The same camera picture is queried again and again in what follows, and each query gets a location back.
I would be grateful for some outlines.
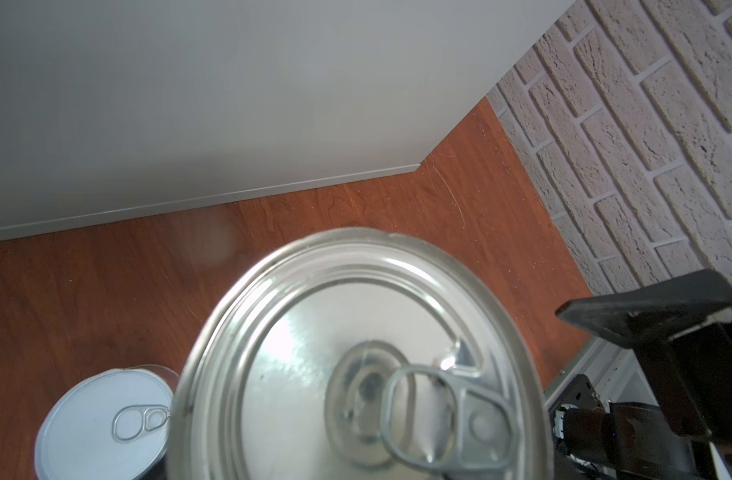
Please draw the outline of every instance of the can rim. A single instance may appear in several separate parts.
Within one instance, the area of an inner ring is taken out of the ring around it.
[[[241,298],[242,293],[249,290],[250,286],[274,265],[304,250],[348,241],[382,244],[421,255],[435,263],[455,281],[468,287],[471,296],[487,312],[502,314],[506,321],[500,322],[498,327],[501,329],[503,338],[507,340],[503,343],[505,348],[509,350],[507,353],[513,364],[513,369],[520,373],[515,376],[518,387],[524,392],[524,401],[530,404],[528,405],[528,411],[533,414],[529,418],[533,425],[524,425],[524,429],[533,430],[534,438],[543,437],[540,445],[529,446],[529,448],[541,449],[543,455],[537,454],[538,458],[544,458],[545,460],[544,468],[541,471],[532,472],[533,478],[552,478],[552,438],[549,435],[547,413],[543,408],[543,392],[539,386],[536,368],[531,354],[525,346],[525,341],[501,302],[477,275],[435,245],[403,234],[390,234],[365,227],[347,227],[305,236],[275,250],[252,266],[217,303],[188,356],[171,407],[166,462],[167,471],[172,480],[185,480],[193,472],[188,449],[191,446],[192,413],[197,394],[198,374],[203,359],[211,348],[215,332],[223,321],[230,319],[227,313],[230,312],[232,306]],[[540,436],[538,431],[543,432],[544,435]]]

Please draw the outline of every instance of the white wall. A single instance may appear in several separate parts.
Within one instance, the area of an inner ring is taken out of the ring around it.
[[[0,240],[411,171],[570,3],[0,0]]]

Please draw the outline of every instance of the metal can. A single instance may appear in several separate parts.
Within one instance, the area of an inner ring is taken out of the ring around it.
[[[365,228],[288,244],[227,292],[182,373],[167,455],[174,480],[540,480],[552,465],[499,301],[437,247]]]

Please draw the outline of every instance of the baseboard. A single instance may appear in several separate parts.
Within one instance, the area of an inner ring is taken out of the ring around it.
[[[368,180],[370,178],[387,177],[389,175],[407,174],[419,168],[419,164],[405,165],[402,167],[382,168],[379,170],[369,170],[357,174],[338,175],[336,177],[320,178],[317,180],[306,180],[302,182],[294,182],[291,184],[275,185],[274,187],[253,188],[249,190],[240,190],[227,194],[209,195],[207,197],[190,198],[187,200],[175,200],[164,202],[161,204],[132,206],[121,210],[110,210],[107,212],[99,212],[96,214],[69,216],[66,218],[58,218],[54,220],[44,220],[40,222],[32,222],[29,224],[0,226],[0,240],[10,240],[12,238],[20,238],[22,236],[49,234],[60,230],[69,230],[71,228],[80,228],[81,226],[91,226],[99,224],[109,224],[121,220],[129,220],[131,218],[139,218],[140,216],[150,216],[158,214],[168,214],[179,210],[189,210],[190,208],[200,208],[202,206],[211,206],[218,204],[229,204],[239,200],[248,200],[249,198],[267,197],[269,195],[286,194],[288,192],[309,190],[310,188],[329,187],[336,184],[345,184],[359,180]]]

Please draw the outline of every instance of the black metal bracket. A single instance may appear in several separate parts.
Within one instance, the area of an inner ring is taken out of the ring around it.
[[[670,429],[715,443],[732,474],[732,323],[698,327],[730,306],[732,286],[700,270],[629,293],[571,300],[556,315],[633,349]]]
[[[551,429],[555,427],[556,410],[562,405],[571,405],[585,410],[592,410],[593,408],[603,409],[596,390],[590,384],[590,379],[584,375],[574,377],[548,410]],[[597,470],[583,468],[580,464],[569,460],[566,457],[568,450],[563,445],[563,440],[559,440],[553,436],[553,442],[556,450],[556,454],[553,457],[556,480],[587,480],[587,478],[604,478],[607,476]]]

